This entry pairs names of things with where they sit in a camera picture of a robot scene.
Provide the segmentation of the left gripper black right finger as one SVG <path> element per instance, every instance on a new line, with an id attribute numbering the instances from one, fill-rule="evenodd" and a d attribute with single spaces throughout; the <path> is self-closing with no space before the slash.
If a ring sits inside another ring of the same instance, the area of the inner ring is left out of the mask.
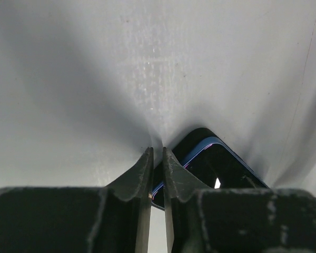
<path id="1" fill-rule="evenodd" d="M 163 150 L 169 252 L 316 252 L 316 197 L 300 189 L 212 189 Z"/>

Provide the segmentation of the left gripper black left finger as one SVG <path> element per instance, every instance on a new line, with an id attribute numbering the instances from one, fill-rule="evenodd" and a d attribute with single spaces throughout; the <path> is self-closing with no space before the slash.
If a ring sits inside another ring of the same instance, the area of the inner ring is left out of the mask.
<path id="1" fill-rule="evenodd" d="M 0 188 L 0 252 L 147 252 L 153 161 L 104 187 Z"/>

